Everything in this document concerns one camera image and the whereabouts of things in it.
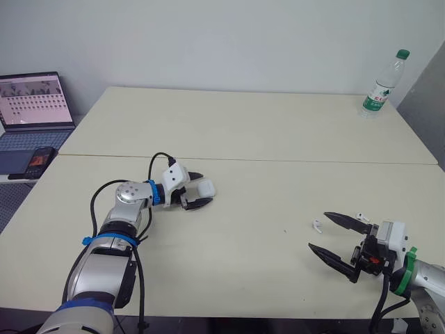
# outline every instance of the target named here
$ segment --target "water bottle cap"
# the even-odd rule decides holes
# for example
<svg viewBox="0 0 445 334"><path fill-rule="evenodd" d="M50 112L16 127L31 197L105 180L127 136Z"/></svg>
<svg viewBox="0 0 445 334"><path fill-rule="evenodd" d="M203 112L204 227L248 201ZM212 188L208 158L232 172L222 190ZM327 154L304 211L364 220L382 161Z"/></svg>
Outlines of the water bottle cap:
<svg viewBox="0 0 445 334"><path fill-rule="evenodd" d="M398 50L396 57L400 59L406 59L410 55L410 52L408 50Z"/></svg>

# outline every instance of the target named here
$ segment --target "blue tape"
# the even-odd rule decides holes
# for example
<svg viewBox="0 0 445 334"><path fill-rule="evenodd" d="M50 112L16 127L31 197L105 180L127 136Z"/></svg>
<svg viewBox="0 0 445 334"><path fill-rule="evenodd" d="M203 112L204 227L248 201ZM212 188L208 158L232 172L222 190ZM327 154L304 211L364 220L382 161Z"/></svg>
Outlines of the blue tape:
<svg viewBox="0 0 445 334"><path fill-rule="evenodd" d="M90 306L94 308L101 308L102 310L105 310L111 315L113 315L113 306L111 304L105 303L104 301L97 301L94 298L84 298L84 299L77 299L75 301L67 301L66 303L62 304L56 310L56 312L67 308L77 308L79 306Z"/></svg>
<svg viewBox="0 0 445 334"><path fill-rule="evenodd" d="M150 186L152 186L153 205L158 205L161 202L161 197L159 196L158 188L156 187L156 183L154 183L153 180L147 180L146 182L150 183Z"/></svg>
<svg viewBox="0 0 445 334"><path fill-rule="evenodd" d="M138 243L136 242L136 240L126 237L125 235L118 234L118 233L99 234L97 237L94 237L94 238L84 237L82 240L82 244L87 246L87 245L91 244L94 239L98 239L98 238L119 238L119 239L127 241L129 244L133 245L134 247L138 246Z"/></svg>

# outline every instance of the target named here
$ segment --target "white table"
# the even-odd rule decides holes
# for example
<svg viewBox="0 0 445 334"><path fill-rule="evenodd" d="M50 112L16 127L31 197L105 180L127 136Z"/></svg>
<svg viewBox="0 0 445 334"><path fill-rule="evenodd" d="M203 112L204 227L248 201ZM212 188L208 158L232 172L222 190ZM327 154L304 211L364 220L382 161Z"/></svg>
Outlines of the white table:
<svg viewBox="0 0 445 334"><path fill-rule="evenodd" d="M364 97L110 87L61 154L436 164L390 103Z"/></svg>
<svg viewBox="0 0 445 334"><path fill-rule="evenodd" d="M116 178L144 180L149 159L59 155L0 234L0 307L55 310L90 235L90 197ZM146 315L369 318L381 283L336 273L307 243L350 259L361 236L324 211L407 223L418 256L443 263L444 175L438 166L182 159L210 177L215 200L197 211L154 213L140 246ZM156 161L159 179L166 160ZM97 199L100 222L114 189ZM320 218L323 234L311 221ZM398 301L389 297L389 303ZM138 283L119 314L138 312ZM415 317L412 303L393 316Z"/></svg>

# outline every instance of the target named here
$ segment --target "white wall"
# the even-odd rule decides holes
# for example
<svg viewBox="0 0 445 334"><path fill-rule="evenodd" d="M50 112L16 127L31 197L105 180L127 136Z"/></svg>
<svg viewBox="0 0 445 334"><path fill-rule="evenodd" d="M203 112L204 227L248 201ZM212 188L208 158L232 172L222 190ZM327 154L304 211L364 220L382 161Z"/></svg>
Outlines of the white wall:
<svg viewBox="0 0 445 334"><path fill-rule="evenodd" d="M0 73L57 70L86 113L110 85L366 93L406 48L398 105L444 13L444 0L3 0Z"/></svg>

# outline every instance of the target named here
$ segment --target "plastic water bottle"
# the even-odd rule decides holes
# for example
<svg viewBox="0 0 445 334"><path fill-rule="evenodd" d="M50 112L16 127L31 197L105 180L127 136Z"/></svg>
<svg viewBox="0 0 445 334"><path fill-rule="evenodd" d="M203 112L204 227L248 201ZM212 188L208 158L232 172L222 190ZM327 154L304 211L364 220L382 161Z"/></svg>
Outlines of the plastic water bottle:
<svg viewBox="0 0 445 334"><path fill-rule="evenodd" d="M395 59L381 71L377 80L375 80L374 88L363 102L362 116L366 118L377 116L388 95L400 81L405 68L405 60L409 55L408 50L398 50Z"/></svg>

